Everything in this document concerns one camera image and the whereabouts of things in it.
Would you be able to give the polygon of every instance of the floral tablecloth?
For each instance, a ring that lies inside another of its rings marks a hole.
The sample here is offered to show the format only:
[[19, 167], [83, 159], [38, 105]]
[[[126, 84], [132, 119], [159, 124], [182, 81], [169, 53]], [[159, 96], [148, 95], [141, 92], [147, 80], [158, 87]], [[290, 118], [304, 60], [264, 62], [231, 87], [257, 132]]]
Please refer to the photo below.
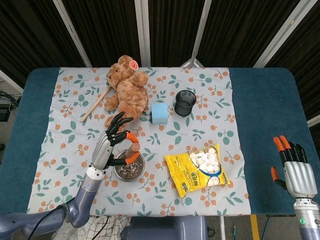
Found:
[[[105, 130], [103, 102], [88, 119], [87, 112], [106, 87], [109, 68], [61, 68], [57, 77], [28, 205], [29, 213], [48, 211], [74, 197], [83, 180], [98, 137]], [[135, 132], [146, 159], [144, 176], [134, 182], [119, 180], [107, 169], [91, 207], [92, 215], [186, 216], [248, 215], [249, 196], [244, 175], [232, 103], [232, 80], [227, 68], [141, 67], [149, 75], [149, 106], [168, 104], [165, 125], [151, 124], [150, 110], [128, 125]], [[177, 115], [173, 108], [178, 91], [188, 89], [197, 97], [192, 113]], [[221, 164], [231, 183], [189, 192], [180, 198], [164, 156], [220, 144]], [[130, 146], [115, 146], [115, 155]]]

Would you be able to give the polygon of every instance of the orange fingertip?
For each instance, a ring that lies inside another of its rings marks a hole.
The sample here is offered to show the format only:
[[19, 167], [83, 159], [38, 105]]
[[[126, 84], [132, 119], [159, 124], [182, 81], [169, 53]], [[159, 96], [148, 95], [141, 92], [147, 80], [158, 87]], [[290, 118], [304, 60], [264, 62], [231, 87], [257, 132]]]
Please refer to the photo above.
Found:
[[140, 152], [137, 151], [135, 152], [131, 157], [128, 157], [125, 162], [127, 165], [132, 164], [135, 160], [137, 160], [137, 158], [139, 157]]
[[277, 136], [273, 138], [273, 142], [275, 143], [276, 148], [278, 149], [278, 152], [285, 150], [284, 146], [282, 146], [281, 141]]
[[280, 140], [281, 140], [282, 145], [284, 146], [285, 149], [291, 149], [290, 144], [288, 143], [285, 136], [281, 135]]
[[271, 177], [273, 181], [279, 179], [278, 172], [275, 166], [271, 167]]
[[126, 139], [130, 140], [133, 143], [139, 143], [138, 138], [132, 131], [126, 133]]

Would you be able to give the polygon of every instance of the teddy bear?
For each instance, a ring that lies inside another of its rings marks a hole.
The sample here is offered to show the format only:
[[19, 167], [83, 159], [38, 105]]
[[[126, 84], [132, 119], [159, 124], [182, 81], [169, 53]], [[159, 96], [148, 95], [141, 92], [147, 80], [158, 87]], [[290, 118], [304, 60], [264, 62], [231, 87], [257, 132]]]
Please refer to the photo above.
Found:
[[[147, 84], [149, 76], [143, 71], [134, 71], [130, 67], [133, 58], [123, 55], [118, 62], [110, 67], [106, 76], [107, 82], [115, 90], [112, 97], [106, 97], [104, 108], [106, 111], [124, 112], [123, 118], [137, 120], [143, 111], [148, 109], [148, 93], [144, 85]], [[115, 115], [107, 118], [105, 126], [108, 128]]]

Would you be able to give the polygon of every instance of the table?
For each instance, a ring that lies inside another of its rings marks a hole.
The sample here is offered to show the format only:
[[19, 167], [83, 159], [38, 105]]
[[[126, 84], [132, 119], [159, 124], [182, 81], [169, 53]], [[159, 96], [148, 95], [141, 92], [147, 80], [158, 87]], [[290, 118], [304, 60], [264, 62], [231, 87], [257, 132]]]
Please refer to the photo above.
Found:
[[[291, 214], [294, 200], [271, 180], [270, 167], [281, 169], [272, 138], [283, 134], [300, 143], [313, 171], [320, 168], [294, 78], [283, 68], [230, 68], [229, 71], [251, 212]], [[48, 92], [53, 92], [58, 72], [58, 68], [36, 69], [28, 77], [0, 168], [1, 212], [26, 212], [49, 120], [52, 97]], [[36, 131], [30, 126], [37, 126]], [[18, 197], [12, 194], [12, 189], [19, 189]]]

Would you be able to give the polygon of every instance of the snack bag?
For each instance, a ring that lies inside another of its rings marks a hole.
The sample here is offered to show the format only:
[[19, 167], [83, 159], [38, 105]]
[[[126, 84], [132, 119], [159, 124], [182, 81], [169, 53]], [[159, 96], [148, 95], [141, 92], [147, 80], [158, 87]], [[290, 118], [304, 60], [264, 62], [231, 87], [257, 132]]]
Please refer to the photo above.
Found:
[[219, 144], [164, 158], [181, 198], [187, 192], [230, 183], [220, 164]]

